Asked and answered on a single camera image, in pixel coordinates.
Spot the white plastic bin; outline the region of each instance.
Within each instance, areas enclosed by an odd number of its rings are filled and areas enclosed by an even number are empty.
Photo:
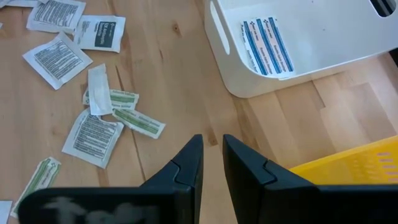
[[[229,92],[249,98],[342,72],[398,47],[398,12],[381,17],[370,0],[205,0],[205,29]],[[295,76],[251,69],[241,23],[275,17]]]

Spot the wooden table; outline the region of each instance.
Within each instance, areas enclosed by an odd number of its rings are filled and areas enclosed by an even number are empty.
[[[56,187],[138,186],[200,133],[201,222],[236,223],[220,151],[223,134],[293,167],[398,131],[398,69],[389,55],[244,100],[223,85],[203,28],[201,0],[89,0],[85,14],[127,19],[121,53],[87,50],[94,60],[90,67],[105,62],[111,88],[139,93],[137,110],[167,123],[158,140],[125,128],[107,169],[100,169],[61,153],[84,109],[87,72],[54,91],[23,60],[22,54],[55,37],[28,31],[29,13],[0,9],[0,200],[17,200],[48,156],[62,163]]]

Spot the bin handle hole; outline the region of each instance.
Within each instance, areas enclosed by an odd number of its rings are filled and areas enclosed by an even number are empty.
[[[217,9],[214,6],[213,1],[210,1],[210,12],[211,12],[211,16],[213,17],[214,23],[216,24],[216,28],[217,28],[218,34],[220,35],[221,41],[223,43],[224,50],[225,50],[226,54],[229,55],[228,38],[226,37],[224,27],[220,21],[220,17],[218,16]]]
[[[370,2],[381,17],[390,16],[397,9],[396,0],[370,0]]]

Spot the black label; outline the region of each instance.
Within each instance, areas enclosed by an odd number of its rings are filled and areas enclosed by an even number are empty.
[[[100,22],[95,37],[95,47],[112,47],[115,27],[115,22]]]

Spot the yellow plastic tray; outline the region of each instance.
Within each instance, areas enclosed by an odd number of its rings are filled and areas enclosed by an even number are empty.
[[[318,185],[398,184],[398,136],[324,157],[290,171]]]

